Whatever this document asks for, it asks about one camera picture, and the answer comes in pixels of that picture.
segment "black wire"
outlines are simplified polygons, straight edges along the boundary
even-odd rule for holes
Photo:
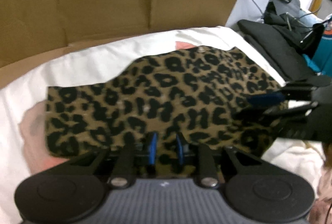
[[[327,220],[328,220],[328,218],[329,218],[329,214],[330,214],[331,208],[332,208],[332,203],[331,203],[331,205],[330,205],[329,210],[327,211],[326,218],[325,218],[325,222],[324,222],[325,224],[327,224]]]

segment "white cable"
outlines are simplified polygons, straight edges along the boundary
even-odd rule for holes
[[[323,1],[324,1],[324,0],[322,0],[322,2],[320,3],[319,8],[318,8],[316,11],[313,11],[313,12],[310,12],[310,13],[308,13],[308,14],[305,14],[305,15],[301,16],[300,18],[297,18],[297,20],[302,19],[302,18],[305,17],[305,16],[308,16],[308,15],[311,15],[311,14],[315,14],[315,13],[317,13],[318,11],[320,11],[320,9],[322,8]]]
[[[255,0],[251,0],[255,6],[259,9],[259,11],[261,12],[262,16],[264,15],[263,11],[260,9],[260,7],[257,5],[257,3],[255,2]]]

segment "bed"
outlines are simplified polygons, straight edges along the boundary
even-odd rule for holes
[[[43,140],[44,106],[40,103],[47,96],[48,86],[69,87],[106,82],[139,57],[168,53],[190,45],[207,45],[222,50],[237,47],[280,85],[285,84],[258,51],[235,31],[225,27],[147,34],[44,63],[0,90],[0,223],[16,224],[21,221],[13,198],[17,185],[31,174],[61,162],[48,155]],[[303,176],[317,189],[324,161],[320,143],[277,139],[263,159]]]

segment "cable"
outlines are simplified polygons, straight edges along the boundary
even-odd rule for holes
[[[302,18],[305,17],[305,16],[308,16],[308,15],[311,15],[311,14],[315,14],[315,13],[317,13],[318,11],[320,11],[320,9],[322,8],[323,1],[324,1],[324,0],[322,0],[322,2],[321,2],[321,4],[320,4],[319,8],[318,8],[316,11],[313,11],[313,12],[307,13],[307,14],[301,16],[300,18],[297,18],[297,20],[300,20],[300,19],[302,19]]]
[[[264,13],[263,13],[263,11],[261,10],[261,8],[257,5],[257,3],[255,2],[255,0],[251,0],[254,4],[255,4],[255,6],[259,9],[259,11],[260,11],[260,13],[262,14],[262,16],[264,16]]]
[[[327,214],[326,214],[326,218],[325,218],[324,224],[327,224],[327,220],[328,220],[328,218],[329,218],[329,214],[330,214],[331,208],[332,208],[332,203],[331,203],[331,205],[330,205],[329,210],[327,211]]]

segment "gray ribbed panel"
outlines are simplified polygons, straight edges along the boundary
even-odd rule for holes
[[[76,224],[257,224],[242,217],[216,190],[192,179],[138,179],[114,190],[93,215]],[[292,224],[308,224],[298,220]]]

